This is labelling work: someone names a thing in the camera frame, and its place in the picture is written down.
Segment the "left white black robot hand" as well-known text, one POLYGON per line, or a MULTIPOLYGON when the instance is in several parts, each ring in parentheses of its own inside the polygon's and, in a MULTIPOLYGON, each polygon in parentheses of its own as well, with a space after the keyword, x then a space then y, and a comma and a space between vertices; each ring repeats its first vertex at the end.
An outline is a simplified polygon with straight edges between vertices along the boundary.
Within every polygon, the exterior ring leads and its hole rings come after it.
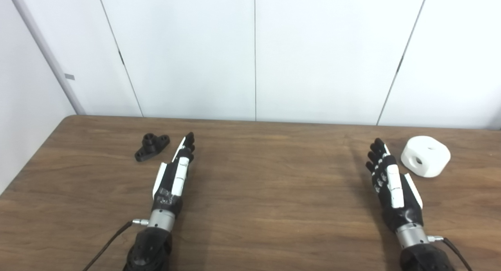
POLYGON ((195 134, 189 132, 180 142, 170 163, 160 166, 161 179, 155 181, 151 210, 169 211, 178 217, 183 207, 182 193, 189 165, 195 158, 195 134))

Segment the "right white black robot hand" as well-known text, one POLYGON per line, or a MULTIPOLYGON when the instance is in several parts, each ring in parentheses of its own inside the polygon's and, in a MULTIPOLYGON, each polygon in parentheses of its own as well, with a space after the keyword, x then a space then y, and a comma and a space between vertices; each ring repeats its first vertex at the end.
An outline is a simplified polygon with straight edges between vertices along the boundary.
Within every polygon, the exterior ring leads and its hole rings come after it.
POLYGON ((382 219, 392 232, 407 224, 424 226, 422 200, 409 175, 400 173, 396 157, 376 138, 370 145, 366 168, 377 193, 382 219))

